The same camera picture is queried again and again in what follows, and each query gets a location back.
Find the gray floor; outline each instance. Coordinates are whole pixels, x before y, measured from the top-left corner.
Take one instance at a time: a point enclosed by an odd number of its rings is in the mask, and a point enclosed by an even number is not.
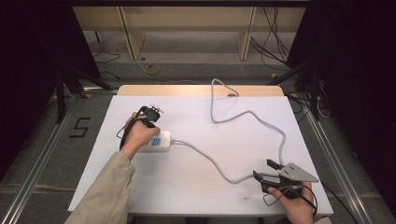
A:
[[[100,33],[102,42],[96,43],[92,32],[87,32],[87,40],[91,43],[92,52],[110,51],[120,53],[121,57],[111,63],[99,63],[103,73],[102,79],[113,85],[122,84],[170,84],[168,81],[152,79],[145,76],[140,66],[128,58],[123,36],[116,33]],[[290,45],[292,34],[284,34],[285,42]],[[161,72],[155,77],[181,80],[188,79],[209,84],[212,78],[217,77],[226,84],[264,85],[271,80],[271,74],[281,75],[283,72],[267,68],[262,64],[261,55],[253,49],[249,50],[246,61],[238,58],[237,46],[233,34],[151,34],[148,35],[139,62],[143,64],[156,63],[161,66]],[[112,59],[111,55],[101,54],[95,57],[96,61]],[[292,84],[295,78],[281,84],[284,92],[293,91]],[[85,87],[93,87],[90,82],[81,80]],[[34,193],[26,204],[18,223],[63,223],[69,213],[66,211],[74,190],[77,187],[85,164],[90,156],[93,143],[96,139],[112,95],[95,93],[89,98],[79,99],[74,113],[66,124],[64,132],[53,151],[47,166],[38,180]],[[290,102],[298,110],[299,106]],[[55,127],[57,116],[56,99],[49,100],[48,107],[43,109],[40,121],[35,131],[29,137],[26,148],[20,152],[18,158],[10,167],[6,177],[0,185],[0,217],[7,211],[9,204],[18,192],[29,172],[35,165],[43,147],[47,143],[50,133]],[[325,182],[336,195],[346,204],[346,197],[341,191],[332,168],[327,161],[323,149],[315,136],[304,112],[296,113],[304,140],[318,170],[319,178]],[[89,127],[84,138],[70,138],[72,134],[81,133],[74,130],[78,118],[83,120],[80,126]],[[396,223],[383,199],[375,189],[374,184],[364,172],[358,159],[351,155],[352,148],[345,139],[341,128],[332,117],[320,119],[332,146],[341,160],[347,175],[351,177],[354,188],[364,202],[364,205],[374,223]],[[332,223],[352,223],[346,210],[335,198],[328,193],[334,209],[330,217]],[[265,219],[272,223],[274,218]],[[155,223],[164,223],[165,219],[156,219]]]

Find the hand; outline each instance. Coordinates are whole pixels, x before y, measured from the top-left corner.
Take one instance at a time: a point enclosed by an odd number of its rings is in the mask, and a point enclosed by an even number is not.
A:
[[[135,115],[136,113],[133,113],[128,121],[126,121],[126,123],[129,123]],[[122,146],[121,151],[125,153],[129,160],[132,160],[137,150],[147,145],[151,138],[154,137],[154,135],[158,134],[160,131],[160,128],[148,128],[141,120],[138,120],[132,126],[128,136],[126,136],[125,143]]]
[[[303,182],[303,185],[306,188],[303,188],[302,195],[309,201],[314,201],[314,196],[311,191],[307,188],[312,188],[311,182]],[[314,223],[314,216],[311,205],[309,205],[302,198],[297,199],[288,199],[282,196],[282,192],[277,189],[269,188],[268,192],[272,194],[275,198],[279,200],[279,202],[283,205],[283,208],[286,212],[286,217],[288,217],[289,221],[293,224],[299,223]]]

